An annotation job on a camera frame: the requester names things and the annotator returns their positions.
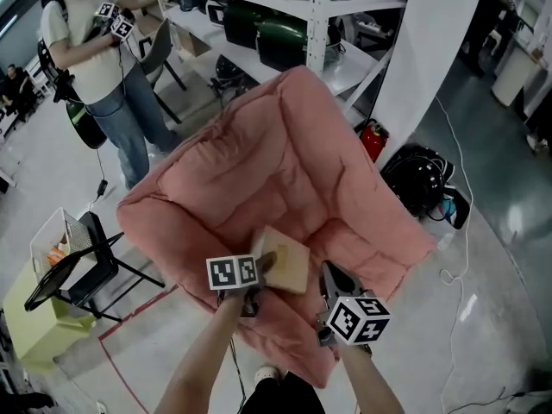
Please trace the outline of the black helmet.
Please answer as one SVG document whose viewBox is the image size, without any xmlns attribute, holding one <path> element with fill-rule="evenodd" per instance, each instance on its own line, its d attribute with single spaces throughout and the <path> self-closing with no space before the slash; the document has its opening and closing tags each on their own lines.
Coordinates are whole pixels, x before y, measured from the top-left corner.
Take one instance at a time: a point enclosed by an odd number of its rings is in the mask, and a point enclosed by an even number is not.
<svg viewBox="0 0 552 414">
<path fill-rule="evenodd" d="M 403 206 L 422 218 L 441 202 L 455 165 L 438 152 L 419 145 L 403 145 L 380 171 L 383 180 Z"/>
</svg>

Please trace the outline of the small waste bin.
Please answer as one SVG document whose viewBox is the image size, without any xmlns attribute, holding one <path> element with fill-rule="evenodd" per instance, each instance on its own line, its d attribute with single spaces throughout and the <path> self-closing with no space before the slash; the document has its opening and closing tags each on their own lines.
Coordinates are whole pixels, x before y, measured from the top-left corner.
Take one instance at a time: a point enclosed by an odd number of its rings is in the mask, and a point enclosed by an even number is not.
<svg viewBox="0 0 552 414">
<path fill-rule="evenodd" d="M 454 229 L 461 229 L 469 212 L 469 202 L 455 186 L 446 184 L 443 188 L 442 198 L 437 206 L 427 213 L 427 217 L 434 222 L 446 221 Z"/>
</svg>

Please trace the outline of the person's black trousers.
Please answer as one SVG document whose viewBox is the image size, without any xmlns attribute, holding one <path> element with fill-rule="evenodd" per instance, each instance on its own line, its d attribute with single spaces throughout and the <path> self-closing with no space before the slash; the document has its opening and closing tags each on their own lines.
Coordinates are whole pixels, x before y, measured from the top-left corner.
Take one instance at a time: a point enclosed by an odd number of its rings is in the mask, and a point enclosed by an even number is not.
<svg viewBox="0 0 552 414">
<path fill-rule="evenodd" d="M 262 379 L 255 385 L 241 414 L 326 414 L 314 388 L 288 372 L 285 377 Z"/>
</svg>

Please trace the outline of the yellow-green covered table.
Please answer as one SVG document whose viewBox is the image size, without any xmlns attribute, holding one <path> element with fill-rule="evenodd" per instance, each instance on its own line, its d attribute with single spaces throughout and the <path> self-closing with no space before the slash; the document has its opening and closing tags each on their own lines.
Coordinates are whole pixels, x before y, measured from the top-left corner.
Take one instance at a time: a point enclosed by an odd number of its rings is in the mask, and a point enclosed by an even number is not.
<svg viewBox="0 0 552 414">
<path fill-rule="evenodd" d="M 16 358 L 31 373 L 46 375 L 54 359 L 91 333 L 96 318 L 57 298 L 26 311 L 24 303 L 38 285 L 31 260 L 22 267 L 3 300 L 7 328 Z"/>
</svg>

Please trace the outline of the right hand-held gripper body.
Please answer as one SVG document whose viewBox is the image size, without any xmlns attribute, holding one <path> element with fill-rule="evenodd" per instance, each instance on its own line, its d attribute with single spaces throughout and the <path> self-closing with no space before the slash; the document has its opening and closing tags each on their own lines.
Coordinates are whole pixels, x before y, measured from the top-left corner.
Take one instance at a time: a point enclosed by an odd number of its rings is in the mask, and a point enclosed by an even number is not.
<svg viewBox="0 0 552 414">
<path fill-rule="evenodd" d="M 342 342 L 362 346 L 377 341 L 391 319 L 385 302 L 372 290 L 360 295 L 321 293 L 326 311 L 317 315 L 317 340 L 320 346 Z"/>
</svg>

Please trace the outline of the black folding chair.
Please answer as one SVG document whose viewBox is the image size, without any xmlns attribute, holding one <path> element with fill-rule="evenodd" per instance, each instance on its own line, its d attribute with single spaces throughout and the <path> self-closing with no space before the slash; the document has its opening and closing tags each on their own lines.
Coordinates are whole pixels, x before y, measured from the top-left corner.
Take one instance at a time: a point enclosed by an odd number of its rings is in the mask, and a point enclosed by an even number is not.
<svg viewBox="0 0 552 414">
<path fill-rule="evenodd" d="M 88 236 L 91 237 L 91 245 L 74 254 L 67 255 L 50 272 L 46 273 L 25 301 L 24 310 L 27 312 L 34 311 L 48 300 L 57 298 L 65 304 L 92 314 L 97 319 L 105 318 L 121 323 L 122 319 L 110 315 L 108 310 L 144 281 L 161 289 L 165 288 L 166 284 L 115 257 L 112 246 L 124 236 L 123 232 L 108 237 L 104 232 L 100 218 L 91 211 L 84 213 L 78 221 L 85 226 Z M 64 291 L 62 286 L 69 280 L 70 275 L 75 273 L 78 263 L 88 254 L 96 256 L 91 269 L 84 274 L 83 278 L 78 279 L 75 285 Z M 136 277 L 136 281 L 114 298 L 110 304 L 99 310 L 93 301 L 94 297 L 119 274 L 120 269 L 132 273 Z"/>
</svg>

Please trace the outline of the pink padded armchair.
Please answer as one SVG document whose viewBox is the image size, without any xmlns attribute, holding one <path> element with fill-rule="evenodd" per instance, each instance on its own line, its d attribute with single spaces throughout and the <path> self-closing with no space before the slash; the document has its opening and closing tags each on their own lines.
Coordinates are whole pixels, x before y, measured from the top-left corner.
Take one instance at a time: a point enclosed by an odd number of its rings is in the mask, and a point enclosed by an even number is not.
<svg viewBox="0 0 552 414">
<path fill-rule="evenodd" d="M 246 254 L 271 227 L 310 250 L 306 292 L 266 289 L 240 337 L 324 388 L 339 355 L 317 342 L 318 277 L 330 260 L 390 298 L 435 243 L 381 178 L 326 85 L 298 66 L 230 103 L 119 203 L 128 239 L 204 310 L 206 261 Z"/>
</svg>

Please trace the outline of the white pillar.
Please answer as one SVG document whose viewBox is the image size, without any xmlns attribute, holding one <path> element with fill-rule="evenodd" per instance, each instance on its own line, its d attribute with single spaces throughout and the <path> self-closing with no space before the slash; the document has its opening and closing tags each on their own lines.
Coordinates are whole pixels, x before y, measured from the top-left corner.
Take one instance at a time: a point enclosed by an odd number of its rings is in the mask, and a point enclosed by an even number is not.
<svg viewBox="0 0 552 414">
<path fill-rule="evenodd" d="M 372 117 L 389 133 L 381 168 L 423 119 L 449 72 L 479 0 L 407 0 Z"/>
</svg>

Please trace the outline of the group of rice cookers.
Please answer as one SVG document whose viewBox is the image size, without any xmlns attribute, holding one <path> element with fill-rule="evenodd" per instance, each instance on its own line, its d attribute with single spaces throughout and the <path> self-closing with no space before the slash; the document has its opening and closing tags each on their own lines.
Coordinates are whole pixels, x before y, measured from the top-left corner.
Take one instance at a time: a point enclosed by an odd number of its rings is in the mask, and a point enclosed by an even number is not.
<svg viewBox="0 0 552 414">
<path fill-rule="evenodd" d="M 215 24 L 223 26 L 228 41 L 256 49 L 262 62 L 286 71 L 305 65 L 301 48 L 306 45 L 306 28 L 298 20 L 276 16 L 268 9 L 251 3 L 228 0 L 197 0 Z M 343 51 L 340 40 L 354 41 L 354 18 L 357 15 L 332 18 L 327 28 L 326 65 L 337 62 Z"/>
</svg>

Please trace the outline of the person's white shoe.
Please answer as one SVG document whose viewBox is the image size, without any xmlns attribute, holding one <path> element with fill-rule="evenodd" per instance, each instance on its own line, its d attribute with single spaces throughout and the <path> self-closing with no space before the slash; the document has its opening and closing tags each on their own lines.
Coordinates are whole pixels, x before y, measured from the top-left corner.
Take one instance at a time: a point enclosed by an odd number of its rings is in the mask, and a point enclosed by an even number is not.
<svg viewBox="0 0 552 414">
<path fill-rule="evenodd" d="M 280 381 L 282 372 L 272 364 L 264 364 L 254 374 L 254 386 L 259 385 L 262 380 Z"/>
</svg>

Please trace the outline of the white metal shelf unit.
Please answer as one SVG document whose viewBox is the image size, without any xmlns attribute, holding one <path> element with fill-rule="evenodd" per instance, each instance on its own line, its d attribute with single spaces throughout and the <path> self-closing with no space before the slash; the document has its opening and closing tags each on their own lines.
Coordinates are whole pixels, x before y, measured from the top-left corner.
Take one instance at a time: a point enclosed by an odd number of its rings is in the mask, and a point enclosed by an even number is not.
<svg viewBox="0 0 552 414">
<path fill-rule="evenodd" d="M 361 51 L 353 43 L 340 40 L 343 53 L 337 62 L 326 65 L 327 28 L 332 18 L 351 16 L 364 12 L 402 9 L 406 0 L 228 0 L 251 3 L 268 9 L 276 16 L 298 20 L 306 28 L 306 45 L 301 48 L 305 65 L 311 69 L 338 96 L 355 89 L 346 102 L 350 109 L 360 94 L 387 66 L 392 52 L 377 60 Z M 262 62 L 256 49 L 237 45 L 227 40 L 223 26 L 212 22 L 199 9 L 184 12 L 178 6 L 164 4 L 161 10 L 173 26 L 195 35 L 210 47 L 208 55 L 222 55 L 242 69 L 250 78 L 262 84 L 275 78 L 279 70 Z"/>
</svg>

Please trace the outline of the grey chair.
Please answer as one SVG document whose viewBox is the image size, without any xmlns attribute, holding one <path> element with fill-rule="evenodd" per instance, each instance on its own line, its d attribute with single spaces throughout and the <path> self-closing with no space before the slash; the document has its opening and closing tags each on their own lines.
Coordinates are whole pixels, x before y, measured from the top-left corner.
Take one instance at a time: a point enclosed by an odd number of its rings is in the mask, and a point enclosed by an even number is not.
<svg viewBox="0 0 552 414">
<path fill-rule="evenodd" d="M 164 69 L 167 69 L 182 91 L 187 91 L 182 79 L 175 72 L 168 62 L 168 57 L 173 50 L 170 23 L 165 19 L 156 30 L 155 36 L 144 38 L 139 41 L 139 47 L 143 57 L 141 67 L 154 90 Z"/>
</svg>

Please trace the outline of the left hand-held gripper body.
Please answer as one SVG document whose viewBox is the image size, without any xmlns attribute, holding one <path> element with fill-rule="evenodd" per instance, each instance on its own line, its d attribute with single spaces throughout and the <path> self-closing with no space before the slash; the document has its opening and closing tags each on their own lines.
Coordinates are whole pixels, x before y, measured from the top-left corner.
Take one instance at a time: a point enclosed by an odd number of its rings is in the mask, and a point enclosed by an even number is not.
<svg viewBox="0 0 552 414">
<path fill-rule="evenodd" d="M 232 294 L 245 292 L 241 317 L 257 316 L 260 306 L 255 296 L 260 290 L 260 274 L 251 254 L 209 258 L 206 267 L 217 304 Z"/>
</svg>

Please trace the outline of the white perforated basket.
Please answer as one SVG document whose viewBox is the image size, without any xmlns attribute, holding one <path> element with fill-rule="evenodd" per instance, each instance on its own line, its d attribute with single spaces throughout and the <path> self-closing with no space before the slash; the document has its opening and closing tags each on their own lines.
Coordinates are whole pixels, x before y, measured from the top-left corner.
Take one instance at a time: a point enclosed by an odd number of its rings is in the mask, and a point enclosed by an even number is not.
<svg viewBox="0 0 552 414">
<path fill-rule="evenodd" d="M 58 208 L 30 242 L 31 260 L 38 280 L 69 254 L 92 245 L 87 227 Z"/>
</svg>

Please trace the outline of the red fire extinguisher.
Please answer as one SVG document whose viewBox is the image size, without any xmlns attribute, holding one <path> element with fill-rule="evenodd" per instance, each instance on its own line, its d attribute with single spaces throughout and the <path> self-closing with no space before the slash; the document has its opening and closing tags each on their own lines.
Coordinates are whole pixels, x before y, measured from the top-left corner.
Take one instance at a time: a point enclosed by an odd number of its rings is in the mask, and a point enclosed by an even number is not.
<svg viewBox="0 0 552 414">
<path fill-rule="evenodd" d="M 365 119 L 354 127 L 371 160 L 375 162 L 386 146 L 388 131 L 375 119 Z"/>
</svg>

